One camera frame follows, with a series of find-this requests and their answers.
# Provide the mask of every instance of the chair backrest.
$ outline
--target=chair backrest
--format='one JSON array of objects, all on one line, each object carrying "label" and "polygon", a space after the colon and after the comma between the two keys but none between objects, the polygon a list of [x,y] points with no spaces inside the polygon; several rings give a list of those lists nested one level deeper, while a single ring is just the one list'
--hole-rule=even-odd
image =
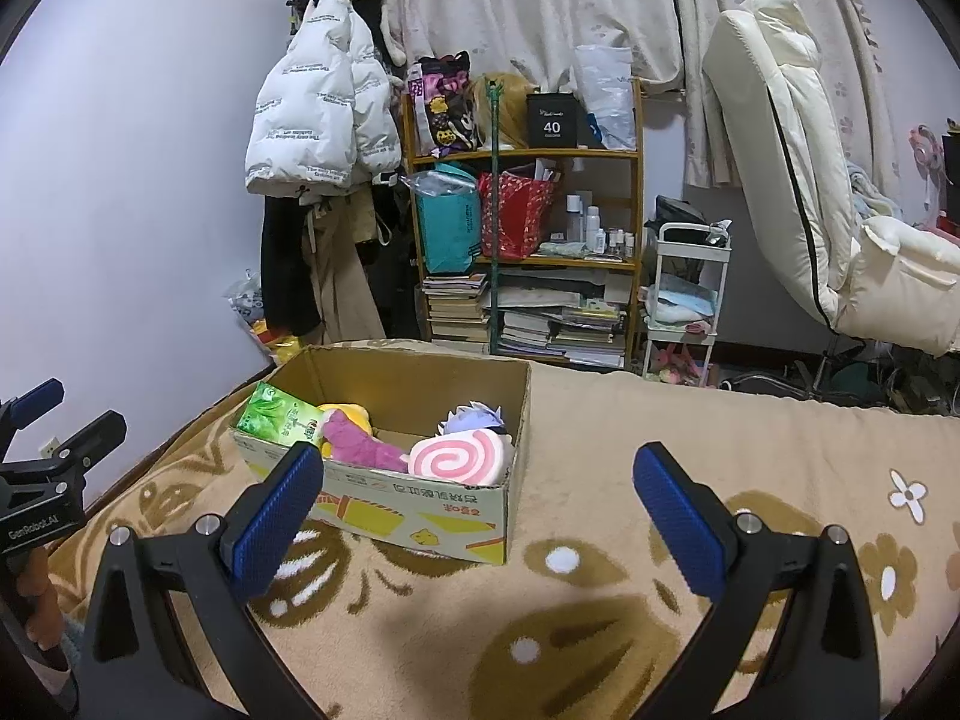
[{"label": "chair backrest", "polygon": [[856,237],[820,52],[795,0],[724,11],[703,69],[723,108],[757,245],[784,288],[833,326]]}]

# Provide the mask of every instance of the yellow plush toy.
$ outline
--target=yellow plush toy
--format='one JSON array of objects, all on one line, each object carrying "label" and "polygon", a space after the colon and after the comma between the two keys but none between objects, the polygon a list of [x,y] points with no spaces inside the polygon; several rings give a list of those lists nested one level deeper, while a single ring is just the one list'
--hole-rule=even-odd
[{"label": "yellow plush toy", "polygon": [[[370,423],[370,415],[363,406],[357,406],[355,403],[323,403],[318,407],[322,412],[328,412],[331,409],[340,409],[347,415],[354,425],[362,429],[368,436],[373,435],[373,426]],[[320,454],[324,460],[329,460],[333,456],[333,447],[326,440],[320,446]]]}]

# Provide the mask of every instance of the green pole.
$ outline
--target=green pole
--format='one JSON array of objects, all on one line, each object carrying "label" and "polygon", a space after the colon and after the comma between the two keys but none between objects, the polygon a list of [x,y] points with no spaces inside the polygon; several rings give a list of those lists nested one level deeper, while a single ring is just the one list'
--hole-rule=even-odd
[{"label": "green pole", "polygon": [[491,120],[491,225],[493,229],[493,249],[490,252],[490,353],[496,354],[500,340],[500,309],[497,304],[497,290],[500,282],[500,94],[503,83],[491,81],[487,89],[490,99]]}]

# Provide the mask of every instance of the screw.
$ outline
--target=screw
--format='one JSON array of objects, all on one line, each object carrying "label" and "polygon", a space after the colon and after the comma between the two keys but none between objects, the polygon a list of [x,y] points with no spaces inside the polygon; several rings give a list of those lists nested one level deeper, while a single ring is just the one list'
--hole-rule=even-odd
[{"label": "screw", "polygon": [[763,520],[753,512],[743,512],[736,517],[736,527],[744,533],[759,533],[763,529]]},{"label": "screw", "polygon": [[834,544],[846,544],[850,540],[847,531],[839,525],[830,525],[830,527],[827,528],[827,538]]},{"label": "screw", "polygon": [[213,533],[220,526],[220,518],[216,514],[204,514],[203,517],[197,520],[197,524],[193,527],[197,529],[197,533],[201,533],[204,536],[209,536],[210,533]]},{"label": "screw", "polygon": [[126,525],[120,525],[110,531],[110,543],[115,547],[125,544],[128,538],[130,538],[130,528]]}]

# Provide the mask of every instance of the beige blanket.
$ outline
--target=beige blanket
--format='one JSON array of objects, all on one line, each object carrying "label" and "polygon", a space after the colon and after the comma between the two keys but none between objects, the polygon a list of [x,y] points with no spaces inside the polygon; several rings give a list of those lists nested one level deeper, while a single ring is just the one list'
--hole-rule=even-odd
[{"label": "beige blanket", "polygon": [[[414,341],[380,341],[378,346]],[[239,392],[52,558],[65,611],[83,617],[106,533],[174,533],[225,512],[253,481],[224,432]],[[731,509],[774,529],[840,522],[856,543],[896,702],[956,618],[960,421],[698,391],[533,365],[530,457],[507,565],[426,557],[304,523],[253,605],[291,671],[343,720],[628,718],[699,623],[704,603],[651,530],[632,457],[660,440]],[[724,703],[769,644],[772,598]],[[195,620],[214,695],[235,702]]]}]

